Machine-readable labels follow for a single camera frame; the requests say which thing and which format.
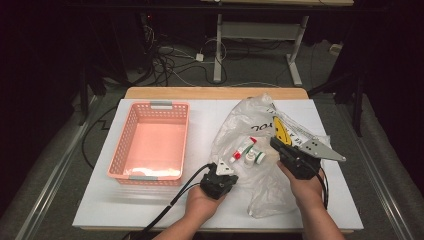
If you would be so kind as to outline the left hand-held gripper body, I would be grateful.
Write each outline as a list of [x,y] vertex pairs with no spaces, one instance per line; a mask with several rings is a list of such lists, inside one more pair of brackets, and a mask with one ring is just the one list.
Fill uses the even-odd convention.
[[209,165],[209,172],[200,181],[200,188],[210,198],[218,200],[237,183],[238,176],[224,161]]

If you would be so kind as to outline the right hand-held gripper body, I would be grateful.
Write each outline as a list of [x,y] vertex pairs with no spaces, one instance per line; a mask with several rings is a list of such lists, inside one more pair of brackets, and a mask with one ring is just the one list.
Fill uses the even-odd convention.
[[310,180],[319,173],[321,160],[345,162],[346,158],[313,138],[300,145],[283,144],[278,148],[280,162],[299,180]]

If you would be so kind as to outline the small white dropper bottle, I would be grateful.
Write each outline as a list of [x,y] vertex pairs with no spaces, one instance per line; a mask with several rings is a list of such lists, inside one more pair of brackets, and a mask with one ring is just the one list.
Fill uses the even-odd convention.
[[255,153],[249,150],[245,155],[244,163],[249,167],[253,166],[255,163],[255,157]]

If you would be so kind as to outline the white tube with red cap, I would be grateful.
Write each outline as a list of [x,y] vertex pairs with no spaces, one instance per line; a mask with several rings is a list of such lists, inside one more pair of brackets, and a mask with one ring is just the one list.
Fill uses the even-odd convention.
[[257,139],[251,136],[245,137],[243,141],[237,146],[236,150],[232,153],[230,162],[234,163],[239,160],[246,150],[252,147],[257,142]]

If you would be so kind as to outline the clear plastic smiley bag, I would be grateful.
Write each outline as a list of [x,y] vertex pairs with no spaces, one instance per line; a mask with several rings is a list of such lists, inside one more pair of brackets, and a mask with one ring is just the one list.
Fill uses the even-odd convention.
[[[288,130],[293,146],[313,138],[319,139],[325,145],[329,144],[327,136],[313,134],[279,110],[271,96],[266,93],[243,99],[230,111],[212,143],[209,160],[214,163],[222,160],[234,170],[238,176],[235,188],[247,194],[247,202],[243,208],[249,216],[256,219],[285,214],[296,209],[289,180],[277,166],[280,156],[270,146],[270,139],[275,136],[275,117],[279,118]],[[248,136],[256,138],[257,142],[248,148],[239,160],[231,163],[232,153]],[[249,167],[244,163],[249,150],[255,155],[264,152],[266,156],[260,164],[254,163]]]

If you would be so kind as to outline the pink perforated plastic basket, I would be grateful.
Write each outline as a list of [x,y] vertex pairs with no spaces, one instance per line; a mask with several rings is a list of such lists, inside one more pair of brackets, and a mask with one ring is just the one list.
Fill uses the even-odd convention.
[[187,102],[131,103],[107,175],[126,185],[180,185],[189,115]]

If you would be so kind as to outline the person's left hand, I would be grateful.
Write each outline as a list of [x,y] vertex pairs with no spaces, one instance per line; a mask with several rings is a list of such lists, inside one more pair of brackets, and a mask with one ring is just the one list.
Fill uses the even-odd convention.
[[184,217],[192,222],[205,223],[217,211],[224,197],[213,199],[207,196],[199,186],[189,190]]

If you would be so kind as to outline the person's right hand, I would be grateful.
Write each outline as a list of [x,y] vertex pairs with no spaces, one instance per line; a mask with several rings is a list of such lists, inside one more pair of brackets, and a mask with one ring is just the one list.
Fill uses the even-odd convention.
[[324,177],[322,171],[310,180],[299,180],[280,161],[277,162],[277,166],[289,179],[291,191],[301,211],[325,209],[321,184]]

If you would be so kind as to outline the black stand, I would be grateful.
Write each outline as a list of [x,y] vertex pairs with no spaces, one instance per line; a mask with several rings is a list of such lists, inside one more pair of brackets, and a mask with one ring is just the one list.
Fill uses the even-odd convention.
[[88,89],[91,89],[95,96],[104,96],[106,94],[106,87],[103,83],[103,78],[97,69],[85,64],[79,72],[79,96],[81,109],[81,117],[79,120],[80,126],[86,122],[89,114]]
[[352,103],[351,123],[358,137],[361,132],[362,100],[364,90],[364,72],[359,69],[341,74],[326,83],[307,91],[312,97],[318,93],[332,93],[336,104]]

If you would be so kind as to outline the white board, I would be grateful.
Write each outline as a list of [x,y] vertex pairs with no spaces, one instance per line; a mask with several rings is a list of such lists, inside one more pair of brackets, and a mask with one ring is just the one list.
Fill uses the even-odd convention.
[[[76,212],[72,225],[84,230],[133,230],[147,226],[176,195],[176,187],[121,185],[107,175],[114,149],[132,100],[118,106],[108,136]],[[182,179],[207,162],[211,143],[221,124],[237,104],[235,100],[192,100]],[[335,161],[323,162],[329,180],[328,213],[344,232],[363,228],[362,221]],[[296,232],[302,228],[300,213],[255,219],[248,215],[251,194],[234,186],[219,209],[203,226],[212,232]]]

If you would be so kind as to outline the white-legged desk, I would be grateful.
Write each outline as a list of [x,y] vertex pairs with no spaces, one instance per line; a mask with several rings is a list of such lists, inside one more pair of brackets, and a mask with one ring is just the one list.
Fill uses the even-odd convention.
[[[351,7],[354,0],[201,0],[212,3],[214,7],[229,7],[231,4],[241,7],[253,7],[254,5],[270,7],[305,7],[307,10],[317,7],[340,8]],[[214,57],[213,82],[222,83],[224,77],[223,61],[227,48],[224,39],[253,39],[253,40],[278,40],[293,41],[292,52],[285,55],[287,68],[295,86],[301,86],[302,80],[299,75],[296,58],[307,28],[309,16],[302,15],[297,23],[271,23],[268,20],[229,20],[227,14],[218,13],[216,22],[216,50]]]

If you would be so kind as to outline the dark computer tower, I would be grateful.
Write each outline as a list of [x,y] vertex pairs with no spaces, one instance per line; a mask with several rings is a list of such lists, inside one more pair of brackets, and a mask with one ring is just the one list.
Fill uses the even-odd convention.
[[142,44],[141,67],[148,70],[151,68],[153,57],[157,50],[155,31],[152,27],[151,16],[149,14],[139,13],[137,20]]

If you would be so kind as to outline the metal floor rail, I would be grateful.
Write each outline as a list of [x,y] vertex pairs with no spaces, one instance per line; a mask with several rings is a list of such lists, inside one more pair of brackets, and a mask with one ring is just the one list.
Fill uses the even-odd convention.
[[414,240],[414,237],[400,211],[400,208],[394,199],[392,193],[374,163],[369,148],[366,146],[363,138],[360,137],[352,126],[352,120],[348,108],[344,105],[337,106],[338,111],[347,126],[350,135],[353,137],[355,145],[361,153],[361,161],[365,168],[365,172],[370,180],[376,195],[379,198],[387,219],[389,220],[398,240]]
[[94,119],[93,115],[98,111],[102,101],[103,98],[97,96],[93,96],[89,101],[88,115],[82,122],[78,123],[76,128],[73,130],[68,147],[61,155],[49,175],[46,184],[41,190],[40,195],[34,203],[34,206],[24,221],[15,240],[33,240],[69,169],[77,146],[82,141],[82,138],[89,127],[90,121]]

